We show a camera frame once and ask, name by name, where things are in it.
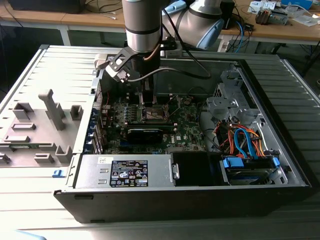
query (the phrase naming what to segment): table leg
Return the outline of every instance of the table leg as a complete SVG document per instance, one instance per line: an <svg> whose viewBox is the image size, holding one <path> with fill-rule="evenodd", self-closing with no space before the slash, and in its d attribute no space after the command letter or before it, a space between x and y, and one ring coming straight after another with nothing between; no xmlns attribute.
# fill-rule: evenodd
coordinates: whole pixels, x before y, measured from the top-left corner
<svg viewBox="0 0 320 240"><path fill-rule="evenodd" d="M320 59L320 52L308 61L308 63L306 64L306 66L304 67L304 69L303 69L303 71L302 71L302 74L301 74L302 77L304 77L304 76L307 74L307 72L309 71L309 69L313 66L313 64L314 64L318 59Z"/></svg>
<svg viewBox="0 0 320 240"><path fill-rule="evenodd" d="M71 46L70 39L69 39L69 34L68 34L68 31L69 31L68 26L59 25L58 26L58 30L60 31L61 38L62 38L62 41L63 41L63 45Z"/></svg>
<svg viewBox="0 0 320 240"><path fill-rule="evenodd" d="M219 53L225 53L228 49L229 42L232 40L233 35L222 35L220 45L218 48Z"/></svg>

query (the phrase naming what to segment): electronic equipment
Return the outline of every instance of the electronic equipment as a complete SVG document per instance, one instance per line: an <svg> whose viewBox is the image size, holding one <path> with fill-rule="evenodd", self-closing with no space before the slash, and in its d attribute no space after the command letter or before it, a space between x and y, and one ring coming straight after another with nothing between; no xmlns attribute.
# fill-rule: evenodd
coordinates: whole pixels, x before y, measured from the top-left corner
<svg viewBox="0 0 320 240"><path fill-rule="evenodd" d="M80 13L86 0L8 0L14 10Z"/></svg>
<svg viewBox="0 0 320 240"><path fill-rule="evenodd" d="M142 102L139 83L123 87L97 71L94 82L108 86L106 104L92 102L82 116L87 131L80 127L75 148L83 150L74 152L67 183L54 192L77 221L264 216L318 191L246 62L203 61L215 80L159 73L152 106ZM193 64L161 60L162 67L182 63ZM92 116L101 119L100 135L87 138ZM101 154L94 153L100 145L90 147L98 138Z"/></svg>

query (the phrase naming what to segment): side panel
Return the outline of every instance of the side panel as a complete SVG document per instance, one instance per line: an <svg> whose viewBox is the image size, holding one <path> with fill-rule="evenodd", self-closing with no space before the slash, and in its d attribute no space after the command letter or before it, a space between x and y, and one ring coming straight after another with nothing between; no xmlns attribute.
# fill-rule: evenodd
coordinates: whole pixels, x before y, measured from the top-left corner
<svg viewBox="0 0 320 240"><path fill-rule="evenodd" d="M308 187L202 191L61 193L55 198L80 223L265 216L311 196Z"/></svg>

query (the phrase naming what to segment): white label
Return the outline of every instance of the white label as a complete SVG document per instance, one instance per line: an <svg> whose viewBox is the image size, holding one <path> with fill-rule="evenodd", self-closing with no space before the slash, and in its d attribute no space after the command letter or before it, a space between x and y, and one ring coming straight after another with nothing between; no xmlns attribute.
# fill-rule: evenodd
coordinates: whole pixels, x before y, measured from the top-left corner
<svg viewBox="0 0 320 240"><path fill-rule="evenodd" d="M12 146L13 149L29 149L29 146Z"/></svg>
<svg viewBox="0 0 320 240"><path fill-rule="evenodd" d="M264 2L263 3L263 8L264 9L271 9L271 10L274 10L275 9L275 6L276 6L276 2Z"/></svg>
<svg viewBox="0 0 320 240"><path fill-rule="evenodd" d="M112 156L100 156L98 157L98 164L112 164L113 160Z"/></svg>

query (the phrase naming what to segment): sticker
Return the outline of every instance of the sticker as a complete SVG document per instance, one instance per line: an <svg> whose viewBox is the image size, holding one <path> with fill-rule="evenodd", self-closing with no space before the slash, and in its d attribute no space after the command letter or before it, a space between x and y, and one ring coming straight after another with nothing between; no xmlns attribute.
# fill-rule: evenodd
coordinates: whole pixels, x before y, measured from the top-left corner
<svg viewBox="0 0 320 240"><path fill-rule="evenodd" d="M113 160L112 156L100 156L98 157L98 164L111 164Z"/></svg>
<svg viewBox="0 0 320 240"><path fill-rule="evenodd" d="M29 149L29 146L12 146L12 149Z"/></svg>
<svg viewBox="0 0 320 240"><path fill-rule="evenodd" d="M112 188L148 187L148 161L112 161L110 186Z"/></svg>

